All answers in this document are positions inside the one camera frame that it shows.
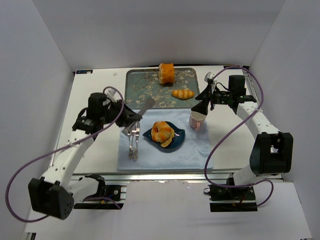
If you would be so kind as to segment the herb bread slice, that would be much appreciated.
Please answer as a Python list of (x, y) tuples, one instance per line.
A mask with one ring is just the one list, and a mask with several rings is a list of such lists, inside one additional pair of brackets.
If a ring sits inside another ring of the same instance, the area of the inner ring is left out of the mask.
[(174, 134), (170, 135), (170, 136), (161, 135), (160, 136), (160, 139), (161, 139), (160, 146), (162, 148), (166, 148), (172, 142), (172, 139), (174, 138), (174, 136), (175, 136)]

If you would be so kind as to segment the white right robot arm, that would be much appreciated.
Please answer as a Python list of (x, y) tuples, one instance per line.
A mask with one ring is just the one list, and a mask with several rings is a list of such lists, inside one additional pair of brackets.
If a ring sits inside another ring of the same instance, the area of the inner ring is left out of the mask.
[(192, 113), (205, 117), (215, 105), (227, 105), (244, 121), (255, 139), (249, 164), (231, 174), (231, 185), (250, 186), (269, 176), (288, 173), (292, 167), (293, 136), (281, 132), (267, 119), (257, 100), (247, 94), (245, 77), (229, 76), (225, 90), (219, 90), (211, 72), (204, 80), (207, 87), (196, 97), (200, 102), (192, 107)]

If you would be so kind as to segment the round orange croissant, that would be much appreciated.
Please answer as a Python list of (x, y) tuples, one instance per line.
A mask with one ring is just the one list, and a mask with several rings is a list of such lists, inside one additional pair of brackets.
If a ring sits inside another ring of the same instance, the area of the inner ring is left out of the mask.
[(156, 143), (161, 143), (161, 135), (174, 135), (174, 130), (165, 121), (156, 121), (151, 129), (151, 138)]

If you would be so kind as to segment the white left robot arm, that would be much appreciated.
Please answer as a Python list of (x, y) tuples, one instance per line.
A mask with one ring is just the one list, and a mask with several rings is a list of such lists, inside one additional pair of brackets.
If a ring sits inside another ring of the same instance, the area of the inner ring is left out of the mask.
[(28, 192), (32, 209), (64, 220), (78, 202), (103, 199), (106, 184), (102, 176), (89, 174), (70, 184), (74, 171), (104, 126), (115, 123), (124, 128), (141, 119), (142, 116), (128, 108), (121, 99), (114, 100), (101, 92), (92, 93), (87, 107), (79, 112), (72, 126), (68, 144), (58, 154), (53, 166), (39, 179), (30, 180)]

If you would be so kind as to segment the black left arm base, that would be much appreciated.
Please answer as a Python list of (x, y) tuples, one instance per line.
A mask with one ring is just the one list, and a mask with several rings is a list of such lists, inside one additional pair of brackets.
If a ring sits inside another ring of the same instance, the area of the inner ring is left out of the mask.
[(106, 183), (106, 180), (97, 174), (88, 174), (79, 180), (92, 179), (98, 182), (96, 193), (74, 205), (77, 210), (121, 210), (126, 197), (126, 186)]

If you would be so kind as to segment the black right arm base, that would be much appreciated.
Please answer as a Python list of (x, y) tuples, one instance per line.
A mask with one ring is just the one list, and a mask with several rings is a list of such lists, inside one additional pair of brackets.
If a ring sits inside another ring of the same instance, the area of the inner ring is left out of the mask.
[(209, 206), (212, 213), (257, 212), (257, 202), (254, 188), (226, 188), (209, 184), (203, 190), (209, 196)]

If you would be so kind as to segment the silver metal tongs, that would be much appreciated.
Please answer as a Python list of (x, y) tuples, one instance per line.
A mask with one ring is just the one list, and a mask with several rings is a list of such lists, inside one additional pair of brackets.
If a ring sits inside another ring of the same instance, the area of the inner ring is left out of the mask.
[(137, 113), (139, 116), (141, 116), (141, 118), (139, 118), (138, 120), (134, 120), (133, 123), (129, 124), (126, 128), (124, 128), (121, 132), (124, 135), (130, 135), (131, 134), (131, 129), (132, 127), (136, 124), (136, 122), (138, 122), (140, 119), (142, 119), (143, 114), (150, 108), (152, 108), (155, 105), (156, 101), (149, 97), (145, 104), (142, 106), (141, 110)]

